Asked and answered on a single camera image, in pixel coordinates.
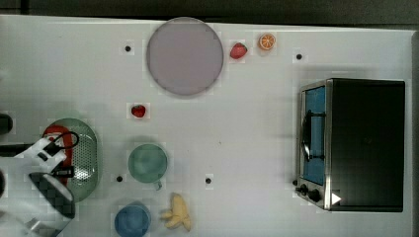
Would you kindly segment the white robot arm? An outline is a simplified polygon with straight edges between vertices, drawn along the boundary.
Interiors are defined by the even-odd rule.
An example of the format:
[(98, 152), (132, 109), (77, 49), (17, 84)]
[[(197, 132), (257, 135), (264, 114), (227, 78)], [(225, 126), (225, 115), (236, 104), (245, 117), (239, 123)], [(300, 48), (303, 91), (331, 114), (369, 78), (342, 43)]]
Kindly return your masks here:
[(65, 159), (47, 138), (1, 158), (1, 211), (30, 237), (57, 237), (75, 216), (72, 192), (52, 174)]

